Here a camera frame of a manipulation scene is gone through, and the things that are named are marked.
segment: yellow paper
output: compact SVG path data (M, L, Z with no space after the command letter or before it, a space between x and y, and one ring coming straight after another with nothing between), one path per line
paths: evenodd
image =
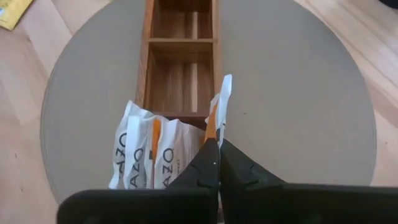
M0 26L13 30L33 0L0 0Z

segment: wooden organizer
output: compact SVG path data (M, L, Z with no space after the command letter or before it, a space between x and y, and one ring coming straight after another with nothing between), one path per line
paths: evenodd
M204 129L219 91L218 0L147 0L136 103Z

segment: wooden compartment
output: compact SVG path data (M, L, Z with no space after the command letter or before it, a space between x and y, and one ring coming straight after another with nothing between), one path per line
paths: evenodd
M155 0L151 37L212 38L211 0Z
M213 40L149 41L144 108L169 118L208 116L214 96Z

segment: round table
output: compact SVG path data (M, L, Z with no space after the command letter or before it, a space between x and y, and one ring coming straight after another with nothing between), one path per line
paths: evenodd
M55 198L105 189L114 132L134 99L145 0L115 0L72 38L50 77L42 154ZM292 0L221 0L226 139L288 182L369 185L376 129L366 85L335 35Z

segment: wooden floor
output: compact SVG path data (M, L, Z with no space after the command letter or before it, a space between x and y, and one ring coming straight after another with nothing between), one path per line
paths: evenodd
M296 0L340 38L359 66L377 124L373 185L398 186L398 12L377 0ZM0 223L55 223L39 142L42 99L72 35L110 0L35 0L0 29Z

